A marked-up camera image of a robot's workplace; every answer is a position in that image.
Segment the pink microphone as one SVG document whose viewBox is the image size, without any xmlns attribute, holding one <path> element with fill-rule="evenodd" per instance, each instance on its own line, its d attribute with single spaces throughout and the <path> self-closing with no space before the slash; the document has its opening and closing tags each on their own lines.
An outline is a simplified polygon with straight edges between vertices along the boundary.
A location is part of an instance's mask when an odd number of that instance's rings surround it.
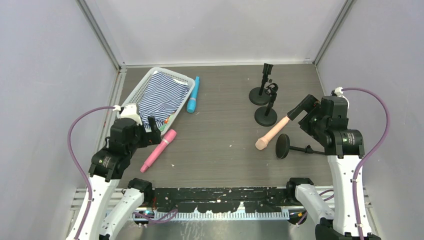
<svg viewBox="0 0 424 240">
<path fill-rule="evenodd" d="M 140 168 L 141 173 L 145 173 L 148 168 L 157 160 L 160 154 L 165 150 L 165 148 L 175 139 L 177 132 L 174 129 L 170 129 L 163 136 L 161 142 L 157 147 L 152 151 L 148 158 L 144 161 L 143 165 Z"/>
</svg>

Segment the beige microphone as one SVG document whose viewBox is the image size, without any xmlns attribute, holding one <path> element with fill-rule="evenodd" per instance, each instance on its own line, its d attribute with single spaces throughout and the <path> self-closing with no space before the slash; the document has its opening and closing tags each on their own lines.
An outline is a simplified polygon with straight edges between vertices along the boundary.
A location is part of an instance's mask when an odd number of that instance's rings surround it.
<svg viewBox="0 0 424 240">
<path fill-rule="evenodd" d="M 269 142 L 290 122 L 288 116 L 283 117 L 278 123 L 276 123 L 271 130 L 269 130 L 264 136 L 260 137 L 256 143 L 255 147 L 258 150 L 265 149 Z"/>
</svg>

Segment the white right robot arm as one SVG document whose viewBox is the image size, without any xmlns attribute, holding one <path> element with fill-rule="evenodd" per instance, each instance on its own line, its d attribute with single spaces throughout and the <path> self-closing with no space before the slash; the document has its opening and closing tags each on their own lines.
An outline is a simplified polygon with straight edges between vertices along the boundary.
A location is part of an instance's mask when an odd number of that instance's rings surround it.
<svg viewBox="0 0 424 240">
<path fill-rule="evenodd" d="M 365 213 L 361 162 L 365 159 L 362 134 L 348 128 L 348 102 L 338 96 L 318 100 L 307 95 L 287 114 L 294 120 L 302 111 L 300 128 L 324 148 L 333 181 L 334 207 L 318 194 L 313 182 L 292 177 L 286 184 L 289 198 L 300 203 L 315 223 L 317 240 L 378 240 Z"/>
</svg>

